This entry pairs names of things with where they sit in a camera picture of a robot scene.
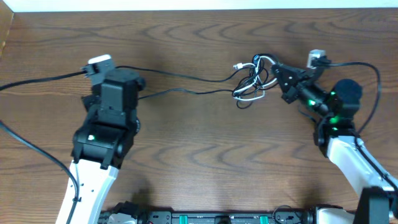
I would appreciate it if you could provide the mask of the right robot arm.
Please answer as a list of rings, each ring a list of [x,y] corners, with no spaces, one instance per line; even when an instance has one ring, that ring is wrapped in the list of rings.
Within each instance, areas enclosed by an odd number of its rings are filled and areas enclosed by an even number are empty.
[[[334,206],[316,206],[307,212],[304,223],[389,223],[397,216],[397,179],[366,149],[354,126],[360,108],[362,88],[351,79],[339,80],[331,89],[316,81],[322,68],[301,70],[275,64],[271,71],[287,103],[299,100],[319,116],[313,140],[322,154],[344,174],[359,202],[354,213]]]

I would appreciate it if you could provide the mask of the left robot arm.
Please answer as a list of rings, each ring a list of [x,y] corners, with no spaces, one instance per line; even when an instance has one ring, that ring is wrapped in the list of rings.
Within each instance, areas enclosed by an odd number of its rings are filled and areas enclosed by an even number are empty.
[[[69,182],[57,223],[96,223],[124,157],[139,132],[137,104],[145,80],[138,73],[114,68],[90,76],[91,94],[81,100],[87,111],[73,136]]]

